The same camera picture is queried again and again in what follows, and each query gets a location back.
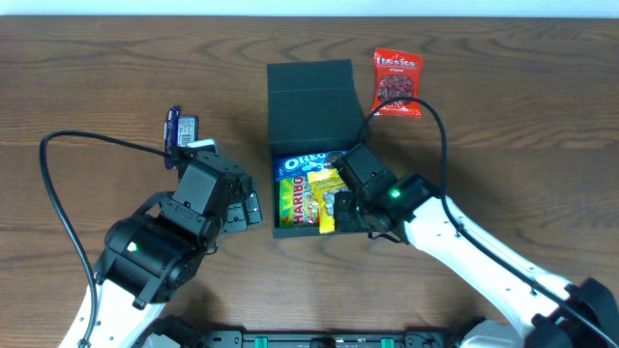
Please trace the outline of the yellow seed snack bag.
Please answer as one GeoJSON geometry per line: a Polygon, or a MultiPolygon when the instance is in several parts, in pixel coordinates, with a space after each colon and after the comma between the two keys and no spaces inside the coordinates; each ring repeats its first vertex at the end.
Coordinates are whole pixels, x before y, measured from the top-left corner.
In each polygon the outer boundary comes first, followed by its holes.
{"type": "Polygon", "coordinates": [[[319,233],[332,233],[335,231],[335,195],[341,191],[348,191],[348,188],[336,169],[310,172],[308,178],[313,198],[318,204],[319,233]]]}

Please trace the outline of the green Haribo worms bag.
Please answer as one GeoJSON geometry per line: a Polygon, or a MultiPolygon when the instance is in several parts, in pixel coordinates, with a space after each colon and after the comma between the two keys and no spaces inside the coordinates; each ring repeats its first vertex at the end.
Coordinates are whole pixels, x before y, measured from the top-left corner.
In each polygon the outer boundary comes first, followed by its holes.
{"type": "Polygon", "coordinates": [[[307,176],[280,180],[280,228],[319,225],[317,201],[307,176]]]}

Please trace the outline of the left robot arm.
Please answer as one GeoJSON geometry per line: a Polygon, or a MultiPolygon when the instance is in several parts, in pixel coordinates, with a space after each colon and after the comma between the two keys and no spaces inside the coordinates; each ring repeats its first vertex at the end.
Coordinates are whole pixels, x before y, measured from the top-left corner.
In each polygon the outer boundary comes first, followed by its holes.
{"type": "Polygon", "coordinates": [[[183,159],[174,191],[114,223],[64,347],[138,347],[178,288],[225,232],[261,222],[255,180],[235,161],[200,151],[183,159]]]}

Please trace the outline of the blue Oreo cookie pack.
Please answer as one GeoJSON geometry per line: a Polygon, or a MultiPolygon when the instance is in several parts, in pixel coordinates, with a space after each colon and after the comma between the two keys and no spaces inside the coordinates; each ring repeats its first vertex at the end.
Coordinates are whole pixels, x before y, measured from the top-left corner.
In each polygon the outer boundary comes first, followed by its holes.
{"type": "Polygon", "coordinates": [[[319,172],[333,168],[333,163],[345,155],[344,150],[333,150],[274,158],[274,180],[279,182],[297,176],[306,176],[310,172],[319,172]]]}

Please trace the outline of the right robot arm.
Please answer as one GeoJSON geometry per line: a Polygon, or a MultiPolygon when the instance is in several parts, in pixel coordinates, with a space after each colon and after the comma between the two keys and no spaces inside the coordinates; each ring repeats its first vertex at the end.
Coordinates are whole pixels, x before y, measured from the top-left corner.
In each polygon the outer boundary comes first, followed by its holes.
{"type": "Polygon", "coordinates": [[[592,277],[575,285],[504,245],[439,187],[414,173],[397,178],[359,144],[337,159],[348,190],[336,196],[339,232],[367,229],[425,252],[483,295],[507,319],[484,319],[456,347],[615,347],[618,304],[592,277]]]}

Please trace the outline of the red snack bag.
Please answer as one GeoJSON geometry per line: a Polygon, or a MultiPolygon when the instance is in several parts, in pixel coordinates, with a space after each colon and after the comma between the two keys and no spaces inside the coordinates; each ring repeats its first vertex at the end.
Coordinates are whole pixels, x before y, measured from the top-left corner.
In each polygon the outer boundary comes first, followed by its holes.
{"type": "MultiPolygon", "coordinates": [[[[422,55],[377,47],[374,50],[372,62],[375,87],[371,110],[394,98],[418,97],[424,65],[422,55]]],[[[376,115],[421,118],[422,112],[416,102],[400,100],[385,104],[376,112],[376,115]]]]}

